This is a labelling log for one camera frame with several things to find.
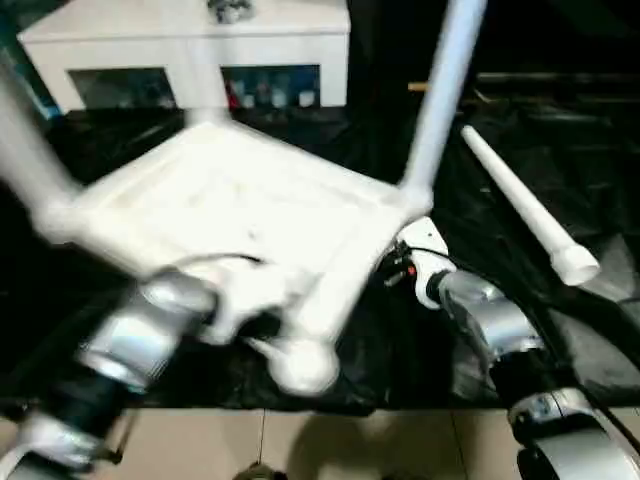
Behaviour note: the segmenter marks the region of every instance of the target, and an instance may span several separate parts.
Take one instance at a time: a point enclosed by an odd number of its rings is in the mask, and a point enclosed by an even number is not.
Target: black plastic sheet
[[[415,108],[253,112],[239,121],[327,160],[395,182],[413,136]],[[470,122],[580,242],[603,260],[605,281],[563,286],[548,257],[459,137]],[[72,113],[49,139],[72,174],[90,183],[182,127],[179,112]],[[633,112],[584,108],[474,108],[458,118],[435,189],[433,218],[456,258],[523,305],[560,361],[610,404],[640,399],[640,237]],[[7,401],[37,396],[75,342],[130,281],[73,247],[54,249],[30,230],[7,192],[0,275],[0,385]],[[265,360],[241,339],[224,348],[189,344],[151,395],[151,405],[313,409],[497,406],[472,352],[443,315],[378,275],[339,343],[342,371],[321,398],[280,392]]]

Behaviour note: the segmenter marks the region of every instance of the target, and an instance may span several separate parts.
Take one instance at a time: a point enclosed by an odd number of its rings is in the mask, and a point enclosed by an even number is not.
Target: floor tile
[[[516,463],[520,448],[505,411],[456,411],[453,419],[469,480],[520,479]]]
[[[18,427],[15,423],[0,417],[0,454],[4,453],[13,440]]]
[[[449,412],[376,412],[365,418],[267,412],[263,462],[292,480],[463,480]]]
[[[143,410],[117,467],[98,480],[230,480],[258,458],[262,412]]]

